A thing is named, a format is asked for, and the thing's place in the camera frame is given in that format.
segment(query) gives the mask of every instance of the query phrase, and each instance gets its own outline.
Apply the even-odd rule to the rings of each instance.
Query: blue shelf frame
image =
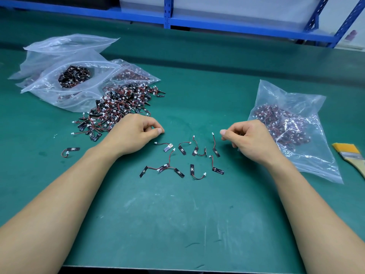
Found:
[[[164,7],[163,11],[161,12],[119,7],[110,8],[108,10],[87,9],[73,6],[52,5],[17,0],[0,0],[0,7],[2,6],[9,9],[18,8],[39,10],[44,12],[156,23],[163,24],[164,28],[166,29],[170,29],[171,25],[175,25],[190,28],[284,37],[298,39],[301,41],[315,41],[315,45],[320,45],[322,42],[325,43],[328,48],[334,48],[365,8],[365,0],[359,0],[358,4],[355,6],[353,11],[350,13],[335,35],[328,35],[317,31],[319,27],[319,15],[321,14],[327,2],[328,0],[320,0],[314,13],[302,31],[294,29],[282,29],[272,25],[257,25],[253,24],[252,22],[220,20],[178,13],[174,14],[174,0],[164,0]]]

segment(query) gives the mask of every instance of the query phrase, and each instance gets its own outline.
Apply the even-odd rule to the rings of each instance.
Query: right hand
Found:
[[[229,140],[233,148],[265,167],[285,158],[272,139],[269,131],[259,120],[237,122],[227,130],[221,130],[222,140]]]

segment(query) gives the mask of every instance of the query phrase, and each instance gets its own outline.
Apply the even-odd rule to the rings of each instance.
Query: clear plastic bag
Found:
[[[91,77],[74,87],[62,87],[58,79],[70,66],[87,68]],[[40,77],[21,93],[30,91],[59,108],[72,112],[87,112],[95,107],[95,100],[104,95],[104,82],[123,70],[119,64],[107,61],[94,50],[80,51],[44,70]]]
[[[74,34],[51,37],[43,41],[34,42],[27,47],[27,57],[20,65],[20,71],[12,74],[9,79],[22,79],[30,76],[39,77],[39,74],[51,65],[63,60],[75,52],[95,50],[100,53],[118,39],[95,35]]]
[[[260,80],[249,120],[258,119],[266,125],[282,153],[299,171],[343,184],[318,117],[325,100],[322,95],[288,93]]]
[[[130,64],[122,59],[114,59],[110,62],[119,64],[125,68],[124,71],[118,73],[118,75],[111,79],[111,86],[125,85],[129,83],[152,84],[154,82],[161,81],[159,78],[152,76],[150,73],[144,71],[135,64]]]

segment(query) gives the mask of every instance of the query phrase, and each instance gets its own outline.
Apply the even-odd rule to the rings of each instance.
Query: shelving unit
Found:
[[[175,9],[174,0],[164,0],[163,9],[135,9],[135,8],[110,8],[108,10],[79,8],[25,2],[17,0],[0,0],[0,6],[13,9],[39,10],[45,12],[65,13],[99,18],[111,18],[136,22],[163,24],[169,29],[172,25],[180,27],[211,29],[254,35],[284,37],[303,41],[315,41],[316,45],[324,43],[329,48],[334,48],[347,32],[352,23],[365,7],[365,0],[359,0],[355,8],[347,17],[335,35],[327,34],[319,29],[319,15],[328,0],[320,0],[305,28],[295,23],[281,22],[226,14],[195,12],[191,10]]]

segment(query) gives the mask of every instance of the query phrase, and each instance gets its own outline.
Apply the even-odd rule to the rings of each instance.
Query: workbench surface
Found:
[[[98,191],[65,261],[71,266],[131,267],[221,272],[305,273],[290,224],[265,170],[244,158],[220,129],[247,120],[260,79],[287,92],[322,94],[319,111],[329,144],[353,143],[365,154],[365,54],[240,36],[212,35],[140,24],[0,9],[0,225],[96,143],[71,135],[71,113],[20,94],[7,80],[25,59],[23,46],[52,36],[85,33],[120,39],[102,55],[122,58],[161,79],[165,98],[152,99],[152,116],[165,128],[159,142],[191,141],[215,158],[183,156],[159,167],[168,153],[147,144],[116,161]],[[67,147],[81,147],[64,159]],[[365,239],[365,181],[331,148],[344,185],[304,176],[335,212]],[[196,176],[189,175],[190,164]]]

